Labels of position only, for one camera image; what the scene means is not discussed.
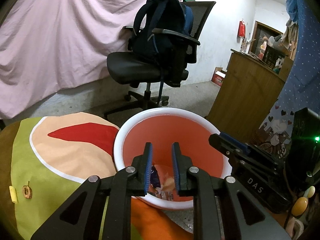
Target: chair backrest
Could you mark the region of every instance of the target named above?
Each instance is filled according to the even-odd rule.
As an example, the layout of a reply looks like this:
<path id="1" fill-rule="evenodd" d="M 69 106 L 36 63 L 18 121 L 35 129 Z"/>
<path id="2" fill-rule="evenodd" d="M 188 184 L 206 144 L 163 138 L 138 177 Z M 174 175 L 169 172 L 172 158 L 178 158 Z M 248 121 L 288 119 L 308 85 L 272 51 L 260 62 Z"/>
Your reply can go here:
<path id="1" fill-rule="evenodd" d="M 183 2 L 192 9 L 193 13 L 193 26 L 191 30 L 190 36 L 195 39 L 199 39 L 200 33 L 204 26 L 205 21 L 207 20 L 209 13 L 211 12 L 212 7 L 216 4 L 216 2 Z M 197 46 L 189 45 L 187 49 L 186 55 L 187 63 L 196 63 L 197 61 Z"/>

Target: dark blue backpack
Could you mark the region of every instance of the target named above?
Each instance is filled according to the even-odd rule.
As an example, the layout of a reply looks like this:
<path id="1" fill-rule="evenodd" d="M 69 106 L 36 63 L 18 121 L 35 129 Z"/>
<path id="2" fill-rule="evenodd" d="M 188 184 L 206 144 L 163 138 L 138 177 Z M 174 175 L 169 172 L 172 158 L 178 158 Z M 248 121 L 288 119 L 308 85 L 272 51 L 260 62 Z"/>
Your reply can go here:
<path id="1" fill-rule="evenodd" d="M 147 16 L 146 25 L 140 31 L 145 15 Z M 134 19 L 129 50 L 152 63 L 170 68 L 173 57 L 173 38 L 169 39 L 166 35 L 154 35 L 152 30 L 160 28 L 190 36 L 192 24 L 191 8 L 181 4 L 179 0 L 147 0 Z"/>

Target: white bucket rim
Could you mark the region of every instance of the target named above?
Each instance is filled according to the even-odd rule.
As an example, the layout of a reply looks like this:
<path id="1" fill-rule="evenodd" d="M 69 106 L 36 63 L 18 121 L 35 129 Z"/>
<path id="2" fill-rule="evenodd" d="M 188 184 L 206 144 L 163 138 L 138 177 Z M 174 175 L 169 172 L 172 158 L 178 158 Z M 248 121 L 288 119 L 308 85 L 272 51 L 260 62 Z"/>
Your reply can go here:
<path id="1" fill-rule="evenodd" d="M 220 134 L 219 130 L 209 121 L 187 110 L 171 108 L 171 107 L 161 107 L 161 108 L 153 108 L 153 109 L 142 111 L 132 116 L 129 120 L 127 120 L 118 131 L 118 134 L 116 135 L 115 144 L 113 148 L 113 156 L 114 156 L 114 161 L 115 161 L 117 171 L 125 168 L 124 160 L 122 156 L 123 143 L 128 133 L 131 131 L 131 129 L 145 119 L 148 119 L 154 116 L 160 116 L 160 115 L 174 115 L 174 116 L 184 117 L 200 124 L 202 127 L 207 129 L 212 134 L 213 133 Z M 221 178 L 225 178 L 226 176 L 229 176 L 231 174 L 231 169 L 232 167 L 228 163 L 228 158 L 223 155 L 223 170 L 222 170 Z M 193 208 L 193 200 L 168 201 L 168 200 L 157 198 L 149 193 L 145 197 L 138 197 L 138 198 L 144 202 L 147 202 L 151 206 L 161 208 L 161 209 L 181 210 L 181 209 Z"/>

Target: metal screw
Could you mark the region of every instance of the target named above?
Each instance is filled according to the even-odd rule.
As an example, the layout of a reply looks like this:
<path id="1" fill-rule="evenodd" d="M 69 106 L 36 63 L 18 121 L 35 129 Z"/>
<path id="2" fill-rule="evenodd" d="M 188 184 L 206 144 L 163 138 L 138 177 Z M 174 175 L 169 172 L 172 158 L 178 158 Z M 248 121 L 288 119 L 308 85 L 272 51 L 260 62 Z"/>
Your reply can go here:
<path id="1" fill-rule="evenodd" d="M 229 183 L 235 183 L 235 182 L 236 182 L 236 179 L 235 179 L 234 177 L 232 177 L 232 176 L 229 176 L 229 177 L 227 177 L 227 182 L 229 182 Z"/>
<path id="2" fill-rule="evenodd" d="M 129 167 L 126 167 L 126 168 L 125 168 L 125 171 L 126 171 L 127 173 L 133 173 L 133 172 L 136 171 L 136 168 L 135 168 L 135 167 L 132 167 L 132 166 L 129 166 Z"/>
<path id="3" fill-rule="evenodd" d="M 192 166 L 192 167 L 189 168 L 189 171 L 192 172 L 192 173 L 197 173 L 199 171 L 199 168 L 195 167 L 195 166 Z"/>
<path id="4" fill-rule="evenodd" d="M 96 181 L 98 180 L 98 176 L 92 175 L 92 176 L 89 177 L 88 180 L 89 180 L 90 182 L 96 182 Z"/>

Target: wooden cabinet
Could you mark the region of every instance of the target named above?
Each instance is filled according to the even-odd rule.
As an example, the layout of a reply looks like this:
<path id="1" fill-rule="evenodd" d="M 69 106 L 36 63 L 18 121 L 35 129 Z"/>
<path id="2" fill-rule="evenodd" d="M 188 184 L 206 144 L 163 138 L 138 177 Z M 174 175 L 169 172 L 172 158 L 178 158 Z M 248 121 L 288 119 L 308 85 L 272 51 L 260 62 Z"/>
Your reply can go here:
<path id="1" fill-rule="evenodd" d="M 248 142 L 277 101 L 291 67 L 282 68 L 278 75 L 249 55 L 232 51 L 207 120 L 219 131 Z"/>

